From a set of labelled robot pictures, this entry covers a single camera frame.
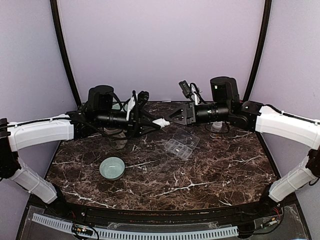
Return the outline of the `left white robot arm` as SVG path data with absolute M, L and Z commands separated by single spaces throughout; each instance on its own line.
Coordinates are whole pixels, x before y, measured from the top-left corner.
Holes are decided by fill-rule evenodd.
M 27 122 L 0 120 L 0 178 L 16 182 L 40 198 L 60 218 L 67 218 L 70 206 L 59 187 L 44 180 L 22 160 L 18 151 L 55 141 L 87 138 L 95 133 L 124 141 L 157 131 L 166 125 L 161 118 L 146 120 L 142 113 L 71 111 L 51 118 Z

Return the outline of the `clear plastic pill organizer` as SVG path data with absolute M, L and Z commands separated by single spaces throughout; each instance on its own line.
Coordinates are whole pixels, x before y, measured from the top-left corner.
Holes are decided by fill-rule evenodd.
M 187 160 L 193 153 L 193 150 L 197 147 L 200 138 L 196 135 L 179 128 L 165 144 L 164 148 L 167 152 L 174 154 L 175 156 Z

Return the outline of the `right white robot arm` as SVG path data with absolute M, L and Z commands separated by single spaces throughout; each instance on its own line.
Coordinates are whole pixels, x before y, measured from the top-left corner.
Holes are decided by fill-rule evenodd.
M 184 126 L 228 122 L 247 132 L 280 136 L 310 148 L 299 165 L 267 188 L 265 196 L 255 205 L 255 213 L 260 217 L 266 217 L 274 210 L 275 203 L 320 177 L 320 123 L 317 120 L 280 111 L 270 104 L 232 100 L 202 105 L 183 103 L 167 114 L 165 120 Z

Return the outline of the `small white vial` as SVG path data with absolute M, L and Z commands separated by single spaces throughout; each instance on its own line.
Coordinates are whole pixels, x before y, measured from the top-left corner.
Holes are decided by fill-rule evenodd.
M 165 120 L 164 118 L 158 118 L 152 121 L 154 124 L 160 126 L 160 128 L 165 128 L 170 125 L 170 122 Z

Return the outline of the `white pill bottle orange label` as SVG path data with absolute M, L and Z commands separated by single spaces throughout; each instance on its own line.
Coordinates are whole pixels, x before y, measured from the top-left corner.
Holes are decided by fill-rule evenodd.
M 221 134 L 223 122 L 222 121 L 216 121 L 211 125 L 210 128 L 210 137 L 213 139 L 216 139 Z

